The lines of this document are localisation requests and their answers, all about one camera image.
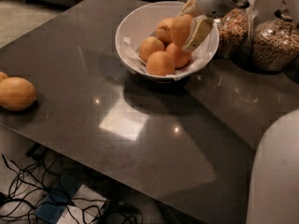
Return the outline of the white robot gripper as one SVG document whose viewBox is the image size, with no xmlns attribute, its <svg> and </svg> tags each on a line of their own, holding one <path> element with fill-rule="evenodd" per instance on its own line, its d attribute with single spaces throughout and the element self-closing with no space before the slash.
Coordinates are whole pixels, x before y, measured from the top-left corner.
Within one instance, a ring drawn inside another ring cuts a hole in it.
<svg viewBox="0 0 299 224">
<path fill-rule="evenodd" d="M 188 0 L 179 16 L 189 14 L 193 17 L 190 34 L 183 45 L 185 51 L 195 51 L 209 36 L 213 29 L 212 18 L 220 18 L 236 7 L 238 0 Z"/>
</svg>

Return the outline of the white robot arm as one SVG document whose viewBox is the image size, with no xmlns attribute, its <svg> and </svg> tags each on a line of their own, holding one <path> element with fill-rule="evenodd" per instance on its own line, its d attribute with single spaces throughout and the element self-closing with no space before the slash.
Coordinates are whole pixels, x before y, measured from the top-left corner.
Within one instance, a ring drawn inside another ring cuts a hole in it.
<svg viewBox="0 0 299 224">
<path fill-rule="evenodd" d="M 205 16 L 226 15 L 239 0 L 188 0 L 180 11 L 195 17 L 186 50 L 206 38 Z M 256 151 L 249 186 L 246 224 L 299 224 L 299 110 L 275 121 L 264 133 Z"/>
</svg>

